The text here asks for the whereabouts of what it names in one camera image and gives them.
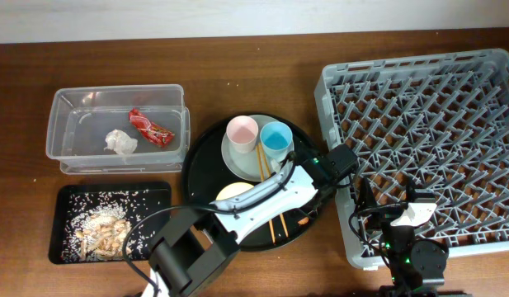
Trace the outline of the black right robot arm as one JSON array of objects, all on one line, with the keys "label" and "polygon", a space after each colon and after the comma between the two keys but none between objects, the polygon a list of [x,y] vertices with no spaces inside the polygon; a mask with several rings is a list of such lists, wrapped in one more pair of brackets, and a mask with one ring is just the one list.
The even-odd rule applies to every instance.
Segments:
[{"label": "black right robot arm", "polygon": [[362,179],[348,224],[390,270],[393,284],[381,286],[380,296],[439,294],[437,288],[445,283],[449,248],[436,240],[416,237],[416,228],[430,220],[436,207],[434,193],[418,188],[411,180],[403,200],[381,205],[375,200],[370,181]]}]

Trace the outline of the red snack wrapper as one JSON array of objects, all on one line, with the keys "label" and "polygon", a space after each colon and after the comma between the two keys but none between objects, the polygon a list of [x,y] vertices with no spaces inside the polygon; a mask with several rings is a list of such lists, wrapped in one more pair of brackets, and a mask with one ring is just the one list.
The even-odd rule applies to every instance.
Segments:
[{"label": "red snack wrapper", "polygon": [[155,124],[136,108],[129,112],[129,122],[146,140],[160,148],[167,147],[175,138],[173,132]]}]

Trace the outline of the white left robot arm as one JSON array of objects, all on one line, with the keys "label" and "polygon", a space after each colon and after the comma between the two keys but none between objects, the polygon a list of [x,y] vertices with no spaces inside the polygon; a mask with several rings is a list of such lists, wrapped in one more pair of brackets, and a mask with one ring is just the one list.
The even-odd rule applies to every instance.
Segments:
[{"label": "white left robot arm", "polygon": [[217,279],[240,252],[241,242],[276,216],[315,211],[356,171],[356,154],[345,144],[320,155],[290,152],[279,172],[252,189],[207,205],[174,205],[149,244],[144,296],[195,296]]}]

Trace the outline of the orange carrot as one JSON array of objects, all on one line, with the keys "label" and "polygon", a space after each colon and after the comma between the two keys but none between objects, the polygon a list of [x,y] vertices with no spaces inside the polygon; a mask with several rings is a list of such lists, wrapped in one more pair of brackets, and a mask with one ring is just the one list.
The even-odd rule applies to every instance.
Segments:
[{"label": "orange carrot", "polygon": [[309,222],[309,218],[308,217],[305,217],[305,218],[302,218],[301,220],[299,220],[297,222],[298,225],[306,225],[307,223]]}]

